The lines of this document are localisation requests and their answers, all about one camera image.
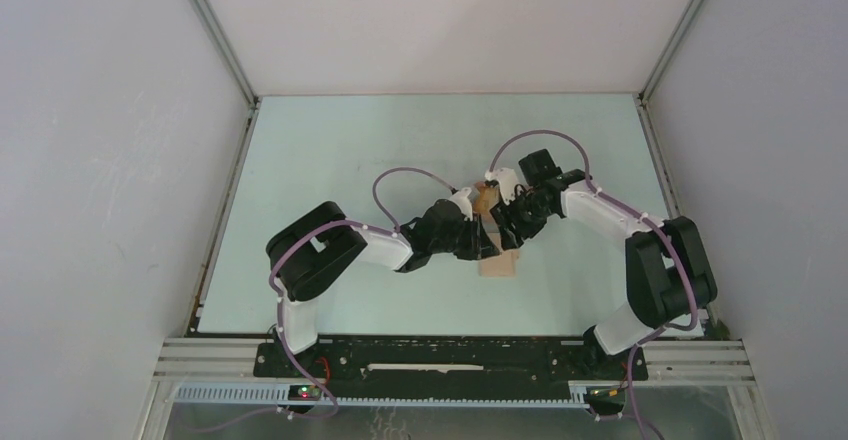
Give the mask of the beige leather card holder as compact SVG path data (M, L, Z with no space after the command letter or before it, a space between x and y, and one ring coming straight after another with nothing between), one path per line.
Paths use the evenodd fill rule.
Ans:
M505 250L502 247L501 235L494 223L485 223L484 228L489 239L498 248L499 254L478 262L479 275L482 278L514 278L521 251Z

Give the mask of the gold credit card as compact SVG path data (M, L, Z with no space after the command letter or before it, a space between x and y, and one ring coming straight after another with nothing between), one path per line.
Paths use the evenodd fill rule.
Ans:
M499 190L496 187L487 187L483 185L478 190L478 196L473 204L473 210L481 216L490 217L490 210L498 203Z

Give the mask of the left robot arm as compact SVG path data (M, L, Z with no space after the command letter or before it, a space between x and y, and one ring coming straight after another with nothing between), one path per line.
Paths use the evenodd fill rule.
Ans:
M275 234L266 245L269 286L277 295L278 364L304 376L316 363L318 298L355 262L409 273L431 257L479 261L500 254L471 206L441 199L421 216L388 230L352 220L326 201Z

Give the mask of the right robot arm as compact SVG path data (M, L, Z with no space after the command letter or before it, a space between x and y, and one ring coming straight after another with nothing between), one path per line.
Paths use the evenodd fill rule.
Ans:
M622 363L621 353L678 318L697 322L698 311L718 295L696 224L638 212L606 195L581 169L563 171L546 149L519 162L520 169L492 169L487 185L499 200L490 214L505 250L535 237L552 216L579 222L618 247L625 258L626 299L610 317L584 334L585 371L606 378Z

